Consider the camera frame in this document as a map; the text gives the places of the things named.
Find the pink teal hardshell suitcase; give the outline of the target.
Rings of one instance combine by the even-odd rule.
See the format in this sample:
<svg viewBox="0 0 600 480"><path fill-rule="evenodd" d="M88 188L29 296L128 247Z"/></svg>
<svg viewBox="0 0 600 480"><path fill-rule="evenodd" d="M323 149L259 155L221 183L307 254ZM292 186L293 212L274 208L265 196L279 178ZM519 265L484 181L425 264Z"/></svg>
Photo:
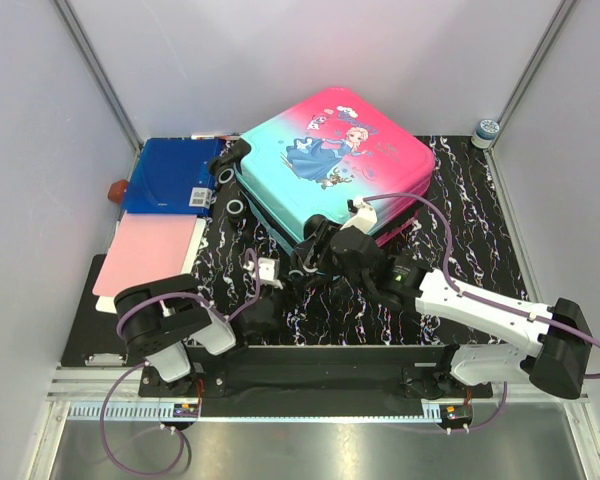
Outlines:
<svg viewBox="0 0 600 480"><path fill-rule="evenodd" d="M415 220L434 167L429 147L353 91L331 87L241 134L209 172L218 187L236 181L244 208L290 256L311 216L342 226L358 196L377 214L368 234L385 245Z"/></svg>

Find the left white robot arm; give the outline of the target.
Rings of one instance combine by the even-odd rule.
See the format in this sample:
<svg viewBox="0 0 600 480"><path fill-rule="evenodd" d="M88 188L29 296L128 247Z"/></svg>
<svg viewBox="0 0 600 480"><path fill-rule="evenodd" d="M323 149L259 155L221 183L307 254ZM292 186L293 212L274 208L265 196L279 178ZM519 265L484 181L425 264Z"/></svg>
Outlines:
<svg viewBox="0 0 600 480"><path fill-rule="evenodd" d="M254 296L230 314L198 292L192 276L127 288L114 297L116 333L142 358L147 397L188 396L211 383L212 367L229 353L258 344L279 328L289 280L250 275Z"/></svg>

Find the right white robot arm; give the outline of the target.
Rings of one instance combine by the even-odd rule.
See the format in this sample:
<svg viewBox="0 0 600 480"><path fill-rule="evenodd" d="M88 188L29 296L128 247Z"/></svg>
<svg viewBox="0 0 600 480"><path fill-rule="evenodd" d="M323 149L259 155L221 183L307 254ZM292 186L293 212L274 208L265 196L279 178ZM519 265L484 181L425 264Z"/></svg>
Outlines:
<svg viewBox="0 0 600 480"><path fill-rule="evenodd" d="M308 274L339 276L365 298L397 313L436 316L499 338L493 345L451 345L418 384L425 398L456 396L468 386L529 381L558 398L580 397L591 352L581 307L564 298L532 303L472 285L415 260L391 255L355 226L322 221L292 251Z"/></svg>

